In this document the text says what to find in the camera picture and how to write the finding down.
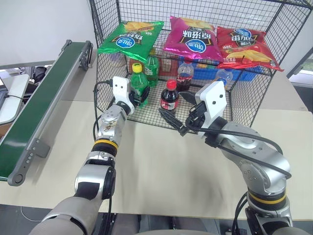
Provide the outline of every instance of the green chip bag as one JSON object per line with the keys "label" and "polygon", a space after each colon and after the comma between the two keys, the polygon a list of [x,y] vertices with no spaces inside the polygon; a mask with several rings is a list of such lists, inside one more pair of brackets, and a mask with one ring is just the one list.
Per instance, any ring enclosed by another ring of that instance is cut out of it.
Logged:
{"label": "green chip bag", "polygon": [[164,22],[123,22],[104,40],[98,54],[121,52],[146,63]]}

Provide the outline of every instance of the robotic arm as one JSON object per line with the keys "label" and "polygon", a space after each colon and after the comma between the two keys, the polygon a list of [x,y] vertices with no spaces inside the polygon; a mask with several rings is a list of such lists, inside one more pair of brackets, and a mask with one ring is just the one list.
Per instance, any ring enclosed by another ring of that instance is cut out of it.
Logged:
{"label": "robotic arm", "polygon": [[[75,195],[59,203],[31,235],[91,235],[103,200],[114,194],[114,160],[121,131],[127,115],[134,112],[140,101],[134,98],[128,79],[114,77],[111,85],[116,104],[101,116],[98,138],[75,180]],[[248,187],[246,215],[252,234],[305,233],[297,229],[296,232],[286,231],[292,226],[286,197],[286,179],[290,177],[288,161],[260,141],[262,138],[256,131],[221,117],[226,106],[223,82],[213,82],[195,95],[186,93],[182,96],[189,97],[195,104],[186,126],[167,112],[161,115],[182,136],[188,130],[196,131],[205,138],[206,144],[220,148],[238,166]]]}

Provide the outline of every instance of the pink chip bag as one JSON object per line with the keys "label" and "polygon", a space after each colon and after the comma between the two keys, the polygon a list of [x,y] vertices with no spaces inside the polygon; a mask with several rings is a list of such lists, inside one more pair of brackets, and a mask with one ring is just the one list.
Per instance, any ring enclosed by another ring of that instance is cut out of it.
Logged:
{"label": "pink chip bag", "polygon": [[164,51],[190,59],[222,61],[214,27],[207,22],[170,17],[172,31],[164,44]]}

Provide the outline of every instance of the green soda bottle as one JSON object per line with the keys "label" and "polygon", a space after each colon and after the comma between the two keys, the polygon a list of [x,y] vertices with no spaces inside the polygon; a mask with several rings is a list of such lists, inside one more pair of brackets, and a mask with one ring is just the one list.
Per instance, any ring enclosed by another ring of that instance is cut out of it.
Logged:
{"label": "green soda bottle", "polygon": [[[155,55],[156,50],[153,47],[149,53],[150,55]],[[158,58],[149,56],[147,63],[145,64],[145,74],[149,81],[150,87],[155,87],[158,81],[158,70],[160,68]]]}
{"label": "green soda bottle", "polygon": [[[133,63],[133,74],[131,76],[131,86],[134,88],[136,94],[141,97],[143,91],[149,86],[149,82],[145,74],[142,73],[142,66],[140,63]],[[148,99],[140,104],[140,107],[148,104]]]}

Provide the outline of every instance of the green conveyor belt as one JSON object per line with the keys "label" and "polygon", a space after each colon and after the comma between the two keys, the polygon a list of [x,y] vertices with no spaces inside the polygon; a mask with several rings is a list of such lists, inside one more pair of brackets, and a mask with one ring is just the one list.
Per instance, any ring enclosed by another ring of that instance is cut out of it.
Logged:
{"label": "green conveyor belt", "polygon": [[0,181],[7,181],[36,127],[79,58],[84,44],[72,42],[65,48],[7,133],[0,145]]}

